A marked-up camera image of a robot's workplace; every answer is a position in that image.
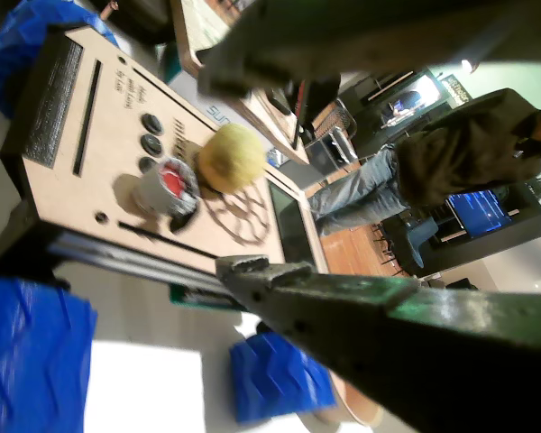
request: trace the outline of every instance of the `laser-cut wooden board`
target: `laser-cut wooden board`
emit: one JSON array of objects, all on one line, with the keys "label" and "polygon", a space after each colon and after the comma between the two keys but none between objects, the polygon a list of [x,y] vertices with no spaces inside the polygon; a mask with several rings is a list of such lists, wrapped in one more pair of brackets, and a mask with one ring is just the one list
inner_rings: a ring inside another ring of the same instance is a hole
[{"label": "laser-cut wooden board", "polygon": [[[147,133],[141,116],[151,113],[162,122],[162,157],[178,155],[190,164],[216,126],[93,30],[70,31],[67,36],[84,50],[56,160],[50,169],[23,159],[41,220],[204,272],[215,271],[213,256],[263,253],[272,262],[283,263],[268,187],[272,181],[306,209],[303,219],[316,251],[317,268],[326,270],[304,195],[271,166],[267,166],[265,177],[234,197],[222,199],[205,191],[196,216],[176,234],[169,229],[168,217],[154,218],[139,210],[131,191],[142,176],[138,161],[149,156],[140,145],[141,136]],[[102,65],[78,176],[73,167],[97,61]],[[96,212],[104,212],[108,222],[99,224]],[[139,235],[124,226],[140,228],[170,242]]]}]

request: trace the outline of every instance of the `television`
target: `television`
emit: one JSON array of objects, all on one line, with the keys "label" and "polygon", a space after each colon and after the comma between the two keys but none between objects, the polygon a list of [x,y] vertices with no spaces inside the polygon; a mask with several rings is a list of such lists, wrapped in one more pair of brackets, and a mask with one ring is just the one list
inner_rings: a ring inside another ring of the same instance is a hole
[{"label": "television", "polygon": [[511,217],[490,190],[453,194],[449,204],[470,237],[492,232],[511,222]]}]

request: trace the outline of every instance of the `sign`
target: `sign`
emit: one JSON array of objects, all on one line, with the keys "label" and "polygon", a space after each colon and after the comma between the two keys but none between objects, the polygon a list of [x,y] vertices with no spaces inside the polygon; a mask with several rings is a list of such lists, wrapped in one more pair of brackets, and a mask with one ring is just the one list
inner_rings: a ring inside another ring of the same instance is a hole
[{"label": "sign", "polygon": [[469,92],[465,90],[465,88],[455,77],[455,75],[452,74],[447,78],[442,79],[441,82],[443,83],[443,86],[445,86],[445,88],[447,89],[447,92],[449,92],[449,95],[453,97],[455,103],[458,106],[462,106],[463,104],[466,104],[467,102],[472,100]]}]

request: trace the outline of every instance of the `jeans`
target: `jeans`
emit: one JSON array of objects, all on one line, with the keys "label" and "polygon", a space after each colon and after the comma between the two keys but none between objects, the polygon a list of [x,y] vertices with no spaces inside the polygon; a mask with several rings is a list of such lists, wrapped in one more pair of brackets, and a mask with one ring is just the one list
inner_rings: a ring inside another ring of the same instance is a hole
[{"label": "jeans", "polygon": [[408,208],[399,193],[394,145],[387,145],[359,170],[320,189],[309,199],[320,236],[379,223]]}]

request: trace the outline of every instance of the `light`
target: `light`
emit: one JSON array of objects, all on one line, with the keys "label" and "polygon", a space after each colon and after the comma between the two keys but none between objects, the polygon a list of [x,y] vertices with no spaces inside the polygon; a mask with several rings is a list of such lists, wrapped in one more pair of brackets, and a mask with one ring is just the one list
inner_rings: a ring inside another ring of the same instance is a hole
[{"label": "light", "polygon": [[439,92],[439,89],[436,88],[433,80],[427,75],[424,75],[419,79],[417,84],[413,87],[413,90],[417,91],[423,98],[425,106],[430,106],[441,97],[441,92]]},{"label": "light", "polygon": [[467,59],[461,60],[461,66],[463,67],[463,71],[465,71],[467,74],[472,74],[475,71],[475,68]]}]

